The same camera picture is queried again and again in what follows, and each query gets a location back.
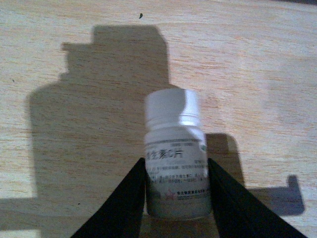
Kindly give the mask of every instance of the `wood grain surface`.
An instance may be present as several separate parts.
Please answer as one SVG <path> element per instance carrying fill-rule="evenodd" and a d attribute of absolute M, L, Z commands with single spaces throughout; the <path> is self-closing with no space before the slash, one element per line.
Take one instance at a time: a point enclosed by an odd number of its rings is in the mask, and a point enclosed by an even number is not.
<path fill-rule="evenodd" d="M 144 97 L 170 87 L 198 92 L 209 156 L 317 237 L 316 65 L 314 2 L 1 1 L 0 237 L 70 237 L 143 156 Z M 140 236 L 217 230 L 145 215 Z"/>

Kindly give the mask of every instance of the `medicine bottle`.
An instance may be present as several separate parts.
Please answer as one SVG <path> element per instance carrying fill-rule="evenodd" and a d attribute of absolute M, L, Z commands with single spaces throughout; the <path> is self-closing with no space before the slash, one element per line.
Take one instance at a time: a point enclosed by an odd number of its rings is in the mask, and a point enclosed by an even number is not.
<path fill-rule="evenodd" d="M 191 220 L 211 212 L 206 137 L 195 91 L 181 88 L 145 98 L 146 197 L 149 215 Z"/>

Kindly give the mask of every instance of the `black object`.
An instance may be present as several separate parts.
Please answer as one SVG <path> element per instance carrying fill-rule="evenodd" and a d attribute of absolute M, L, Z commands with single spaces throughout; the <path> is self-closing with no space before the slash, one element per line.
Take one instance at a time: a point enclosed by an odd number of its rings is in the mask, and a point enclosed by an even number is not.
<path fill-rule="evenodd" d="M 211 200 L 220 238 L 307 238 L 270 211 L 212 159 Z M 145 159 L 71 238 L 137 238 L 145 202 Z"/>

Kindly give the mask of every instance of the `bottle label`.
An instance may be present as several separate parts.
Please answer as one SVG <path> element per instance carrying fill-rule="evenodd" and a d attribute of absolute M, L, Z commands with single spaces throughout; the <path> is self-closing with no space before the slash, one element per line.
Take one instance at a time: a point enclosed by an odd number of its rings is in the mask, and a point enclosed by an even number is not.
<path fill-rule="evenodd" d="M 198 139 L 146 144 L 147 199 L 152 204 L 187 204 L 210 196 L 206 145 Z"/>

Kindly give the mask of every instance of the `white bottle cap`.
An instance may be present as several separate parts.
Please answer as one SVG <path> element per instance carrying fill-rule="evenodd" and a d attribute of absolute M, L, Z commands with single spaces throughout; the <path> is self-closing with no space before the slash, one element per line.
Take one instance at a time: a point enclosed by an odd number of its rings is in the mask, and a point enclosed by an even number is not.
<path fill-rule="evenodd" d="M 145 98 L 146 127 L 200 126 L 198 97 L 195 91 L 181 88 L 159 90 Z"/>

